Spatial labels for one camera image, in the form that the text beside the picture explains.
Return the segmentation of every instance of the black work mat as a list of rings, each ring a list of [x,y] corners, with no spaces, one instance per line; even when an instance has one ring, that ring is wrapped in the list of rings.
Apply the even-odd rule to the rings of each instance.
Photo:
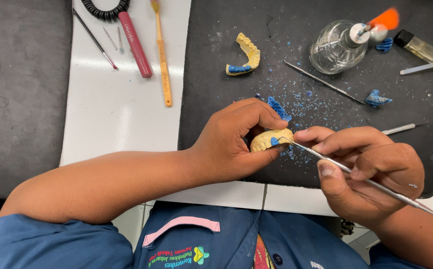
[[[426,172],[423,197],[433,196],[433,69],[400,76],[400,70],[426,63],[395,45],[387,54],[370,47],[357,68],[336,75],[315,71],[308,58],[309,43],[328,23],[339,19],[368,22],[390,6],[401,12],[401,24],[389,36],[404,28],[433,45],[433,1],[192,1],[179,149],[194,144],[212,113],[256,93],[265,100],[274,96],[284,104],[293,117],[288,127],[293,132],[314,125],[333,130],[373,126],[382,131],[429,121],[390,137],[416,149]],[[227,76],[227,63],[241,66],[247,62],[235,41],[240,32],[261,50],[261,61],[254,72]],[[379,89],[394,101],[380,108],[361,105],[301,76],[283,64],[283,59],[292,64],[300,62],[304,70],[361,100],[373,89]],[[308,90],[312,91],[311,97],[306,93]],[[294,159],[286,153],[244,180],[320,187],[315,158],[299,151],[295,151]]]
[[[0,198],[59,166],[71,5],[70,0],[0,0]]]

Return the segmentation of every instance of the hand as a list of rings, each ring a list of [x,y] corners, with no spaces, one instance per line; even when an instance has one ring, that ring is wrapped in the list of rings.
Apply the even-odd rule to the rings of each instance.
[[[366,227],[377,225],[406,204],[365,182],[372,179],[416,199],[424,189],[424,168],[408,144],[394,143],[372,127],[334,132],[314,126],[294,134],[296,142],[327,155],[348,167],[343,173],[335,164],[318,162],[321,189],[331,209],[340,217]]]
[[[250,143],[264,128],[280,130],[287,126],[273,108],[256,98],[237,101],[214,113],[189,149],[197,176],[217,183],[255,173],[273,162],[284,146],[249,152],[243,138]]]

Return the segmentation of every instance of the shirt button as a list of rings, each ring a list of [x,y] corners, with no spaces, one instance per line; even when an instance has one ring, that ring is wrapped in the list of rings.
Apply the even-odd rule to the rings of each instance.
[[[283,259],[281,259],[281,256],[278,254],[273,254],[273,260],[277,265],[283,264]]]

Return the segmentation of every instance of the orange toothbrush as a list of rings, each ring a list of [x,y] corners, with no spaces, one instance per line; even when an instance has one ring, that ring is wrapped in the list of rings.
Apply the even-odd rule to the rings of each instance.
[[[157,17],[157,45],[160,56],[160,70],[161,82],[163,86],[163,95],[165,97],[165,106],[172,106],[172,93],[170,92],[170,77],[168,74],[167,60],[165,58],[165,48],[163,46],[163,38],[161,38],[161,25],[160,25],[160,0],[150,0],[150,5]]]
[[[399,26],[399,12],[395,8],[390,8],[368,23],[372,28],[377,24],[384,25],[388,30],[397,28]]]

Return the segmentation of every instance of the black coiled cord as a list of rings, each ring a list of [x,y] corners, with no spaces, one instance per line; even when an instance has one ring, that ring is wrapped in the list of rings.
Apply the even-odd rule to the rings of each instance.
[[[92,14],[95,18],[102,21],[111,22],[112,20],[117,21],[118,13],[128,10],[130,0],[120,0],[118,2],[118,5],[114,9],[107,11],[96,8],[92,0],[82,0],[82,4],[85,6],[87,11],[90,12],[90,14]]]

